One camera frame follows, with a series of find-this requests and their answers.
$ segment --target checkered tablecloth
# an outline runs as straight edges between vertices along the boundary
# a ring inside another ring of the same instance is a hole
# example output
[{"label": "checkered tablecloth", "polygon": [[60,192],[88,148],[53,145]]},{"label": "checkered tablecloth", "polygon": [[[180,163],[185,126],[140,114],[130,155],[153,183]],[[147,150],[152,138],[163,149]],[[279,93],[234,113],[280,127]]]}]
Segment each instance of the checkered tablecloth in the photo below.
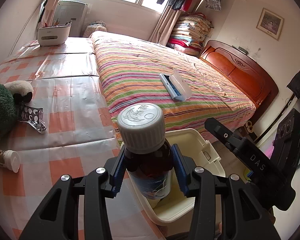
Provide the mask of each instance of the checkered tablecloth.
[{"label": "checkered tablecloth", "polygon": [[[29,103],[44,109],[44,134],[17,123],[0,149],[20,155],[18,173],[0,168],[0,225],[18,239],[27,221],[63,174],[80,177],[118,155],[119,145],[98,75],[91,39],[69,38],[61,46],[23,46],[0,65],[0,83],[28,80]],[[107,199],[113,239],[164,238],[144,210],[125,175],[120,193]],[[83,197],[79,201],[79,239],[83,240]]]}]

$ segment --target colorful striped blanket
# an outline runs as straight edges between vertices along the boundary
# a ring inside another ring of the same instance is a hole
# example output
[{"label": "colorful striped blanket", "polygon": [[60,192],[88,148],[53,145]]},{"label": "colorful striped blanket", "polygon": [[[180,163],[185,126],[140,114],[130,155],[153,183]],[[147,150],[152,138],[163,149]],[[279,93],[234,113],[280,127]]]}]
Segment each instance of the colorful striped blanket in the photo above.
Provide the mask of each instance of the colorful striped blanket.
[{"label": "colorful striped blanket", "polygon": [[[176,50],[113,33],[94,32],[91,37],[109,112],[116,130],[117,116],[125,107],[149,102],[160,106],[166,130],[194,128],[204,139],[216,139],[204,129],[215,117],[231,130],[242,126],[255,112],[254,104],[231,82],[196,57]],[[176,69],[192,90],[191,98],[175,102],[159,74]]]}]

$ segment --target framed picture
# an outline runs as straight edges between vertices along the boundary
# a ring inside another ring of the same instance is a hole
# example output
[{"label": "framed picture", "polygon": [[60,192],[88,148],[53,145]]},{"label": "framed picture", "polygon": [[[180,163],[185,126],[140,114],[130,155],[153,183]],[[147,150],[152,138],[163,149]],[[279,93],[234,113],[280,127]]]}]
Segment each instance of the framed picture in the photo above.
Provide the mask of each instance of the framed picture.
[{"label": "framed picture", "polygon": [[257,29],[278,40],[282,30],[283,21],[284,19],[281,16],[263,8]]}]

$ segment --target green stuffed toy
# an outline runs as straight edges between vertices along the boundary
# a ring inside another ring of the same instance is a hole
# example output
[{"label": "green stuffed toy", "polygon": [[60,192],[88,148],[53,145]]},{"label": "green stuffed toy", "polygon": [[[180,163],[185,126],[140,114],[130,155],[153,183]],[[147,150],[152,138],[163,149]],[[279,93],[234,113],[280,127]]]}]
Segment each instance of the green stuffed toy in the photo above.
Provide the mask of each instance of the green stuffed toy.
[{"label": "green stuffed toy", "polygon": [[5,136],[17,121],[17,106],[32,99],[33,88],[27,81],[0,84],[0,138]]}]

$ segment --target bottle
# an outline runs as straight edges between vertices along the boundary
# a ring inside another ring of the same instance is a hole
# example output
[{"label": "bottle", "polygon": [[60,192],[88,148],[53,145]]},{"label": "bottle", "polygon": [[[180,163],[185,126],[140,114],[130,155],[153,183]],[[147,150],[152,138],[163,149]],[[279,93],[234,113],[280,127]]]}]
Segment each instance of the bottle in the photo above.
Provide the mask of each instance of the bottle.
[{"label": "bottle", "polygon": [[151,103],[128,106],[117,122],[133,182],[146,198],[164,198],[171,190],[173,155],[165,139],[161,108]]},{"label": "bottle", "polygon": [[20,158],[16,151],[0,150],[0,167],[17,173],[20,168]]}]

